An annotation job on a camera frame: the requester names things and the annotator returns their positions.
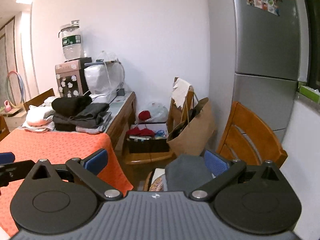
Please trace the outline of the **dark grey garment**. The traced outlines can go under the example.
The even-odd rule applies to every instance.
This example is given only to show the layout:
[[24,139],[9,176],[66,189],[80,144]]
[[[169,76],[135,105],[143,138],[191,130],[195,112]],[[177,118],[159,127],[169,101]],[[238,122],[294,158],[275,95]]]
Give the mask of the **dark grey garment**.
[[168,191],[188,195],[211,181],[213,176],[202,157],[182,154],[165,167],[165,179]]

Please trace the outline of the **white folded clothes stack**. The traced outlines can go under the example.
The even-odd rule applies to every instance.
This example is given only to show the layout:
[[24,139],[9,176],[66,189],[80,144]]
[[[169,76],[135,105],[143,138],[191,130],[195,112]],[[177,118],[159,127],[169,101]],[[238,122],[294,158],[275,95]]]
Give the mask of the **white folded clothes stack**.
[[50,96],[44,100],[44,103],[39,106],[34,104],[29,106],[25,117],[25,122],[21,128],[25,131],[44,133],[51,132],[55,129],[53,116],[55,111],[52,108],[52,102],[57,99],[55,96]]

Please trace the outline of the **black folded clothes pile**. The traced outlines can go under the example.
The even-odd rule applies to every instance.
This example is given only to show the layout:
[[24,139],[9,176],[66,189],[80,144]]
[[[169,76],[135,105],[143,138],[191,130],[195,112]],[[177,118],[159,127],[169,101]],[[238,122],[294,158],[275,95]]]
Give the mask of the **black folded clothes pile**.
[[105,130],[111,113],[108,103],[93,102],[90,96],[57,98],[52,102],[57,131],[98,134]]

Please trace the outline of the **wooden chair by fridge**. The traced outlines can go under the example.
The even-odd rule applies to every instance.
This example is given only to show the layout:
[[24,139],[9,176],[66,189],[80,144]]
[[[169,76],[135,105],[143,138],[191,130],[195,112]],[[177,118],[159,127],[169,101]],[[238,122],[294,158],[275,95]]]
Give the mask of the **wooden chair by fridge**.
[[248,165],[270,160],[281,167],[287,159],[287,152],[272,129],[237,101],[232,103],[217,153],[228,160],[238,158]]

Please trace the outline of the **orange patterned table cloth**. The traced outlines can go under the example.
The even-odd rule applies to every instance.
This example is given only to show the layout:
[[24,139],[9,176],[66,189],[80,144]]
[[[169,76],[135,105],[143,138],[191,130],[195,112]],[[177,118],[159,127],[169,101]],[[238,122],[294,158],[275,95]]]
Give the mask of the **orange patterned table cloth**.
[[9,235],[77,230],[133,188],[105,133],[16,129],[1,141],[1,152],[15,156],[1,169],[1,226]]

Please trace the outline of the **black storage box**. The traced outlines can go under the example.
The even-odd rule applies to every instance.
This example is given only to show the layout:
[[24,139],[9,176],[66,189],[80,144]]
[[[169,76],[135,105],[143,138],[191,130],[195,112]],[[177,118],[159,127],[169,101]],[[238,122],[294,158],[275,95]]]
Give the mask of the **black storage box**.
[[126,132],[125,142],[130,153],[168,152],[168,135],[165,122],[136,124]]

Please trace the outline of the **wooden chair with box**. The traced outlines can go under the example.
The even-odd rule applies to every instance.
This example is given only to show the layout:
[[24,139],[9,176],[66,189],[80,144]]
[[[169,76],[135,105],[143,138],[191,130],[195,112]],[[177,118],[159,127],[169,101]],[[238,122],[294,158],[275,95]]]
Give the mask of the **wooden chair with box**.
[[193,97],[192,85],[176,77],[167,121],[131,126],[126,132],[123,146],[123,162],[128,170],[135,172],[155,163],[167,163],[175,156],[168,144],[168,137],[177,125],[189,119],[188,112],[193,106]]

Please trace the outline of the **wooden dining table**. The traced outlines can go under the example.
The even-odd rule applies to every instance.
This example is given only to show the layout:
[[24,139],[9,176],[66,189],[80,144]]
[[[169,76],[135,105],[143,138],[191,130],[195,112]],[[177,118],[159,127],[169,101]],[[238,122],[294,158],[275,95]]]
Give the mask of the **wooden dining table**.
[[121,141],[124,129],[135,122],[136,94],[126,92],[124,96],[117,96],[110,104],[111,119],[102,133],[92,135],[94,139],[93,150],[105,146],[116,147]]

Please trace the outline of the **hula hoop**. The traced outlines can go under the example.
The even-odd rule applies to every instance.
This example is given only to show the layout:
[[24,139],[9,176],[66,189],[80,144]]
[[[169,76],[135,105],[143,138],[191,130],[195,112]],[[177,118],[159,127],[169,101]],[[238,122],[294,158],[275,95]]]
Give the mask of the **hula hoop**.
[[25,86],[16,71],[10,71],[5,80],[5,94],[11,107],[21,108],[25,102]]

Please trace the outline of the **clear plastic bag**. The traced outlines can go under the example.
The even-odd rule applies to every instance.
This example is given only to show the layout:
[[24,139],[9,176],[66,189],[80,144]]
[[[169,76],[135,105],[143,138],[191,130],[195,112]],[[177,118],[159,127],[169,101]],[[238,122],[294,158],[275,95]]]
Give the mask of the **clear plastic bag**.
[[149,111],[150,118],[146,119],[145,122],[167,122],[169,111],[168,109],[161,103],[152,102],[146,106],[146,111]]

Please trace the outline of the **white cloth on chair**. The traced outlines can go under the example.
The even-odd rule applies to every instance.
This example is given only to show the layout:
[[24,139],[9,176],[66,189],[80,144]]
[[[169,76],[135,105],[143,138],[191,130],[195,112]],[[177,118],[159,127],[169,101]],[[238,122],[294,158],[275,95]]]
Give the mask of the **white cloth on chair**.
[[171,98],[177,108],[183,108],[189,91],[193,91],[192,85],[184,79],[178,77],[173,84],[171,93]]

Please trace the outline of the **white plastic bag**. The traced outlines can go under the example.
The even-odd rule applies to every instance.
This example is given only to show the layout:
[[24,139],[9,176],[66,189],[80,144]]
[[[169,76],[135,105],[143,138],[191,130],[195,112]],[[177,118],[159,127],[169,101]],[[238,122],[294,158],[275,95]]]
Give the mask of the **white plastic bag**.
[[100,52],[94,62],[86,63],[85,80],[91,95],[111,103],[123,90],[125,70],[115,53]]

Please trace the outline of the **clear water bottle green label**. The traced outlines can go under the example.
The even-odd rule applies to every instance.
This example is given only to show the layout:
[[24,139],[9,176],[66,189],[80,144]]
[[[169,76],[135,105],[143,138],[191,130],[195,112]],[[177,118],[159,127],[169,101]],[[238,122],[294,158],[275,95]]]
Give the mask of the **clear water bottle green label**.
[[76,60],[83,56],[79,20],[62,25],[58,37],[61,38],[62,51],[67,61]]

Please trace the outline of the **silver refrigerator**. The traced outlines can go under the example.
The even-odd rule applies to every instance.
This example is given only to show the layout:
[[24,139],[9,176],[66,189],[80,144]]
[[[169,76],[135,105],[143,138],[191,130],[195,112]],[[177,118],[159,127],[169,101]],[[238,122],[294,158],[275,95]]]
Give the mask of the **silver refrigerator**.
[[217,149],[233,102],[252,110],[283,139],[296,89],[309,73],[309,23],[305,0],[283,0],[280,16],[246,0],[208,0],[209,98]]

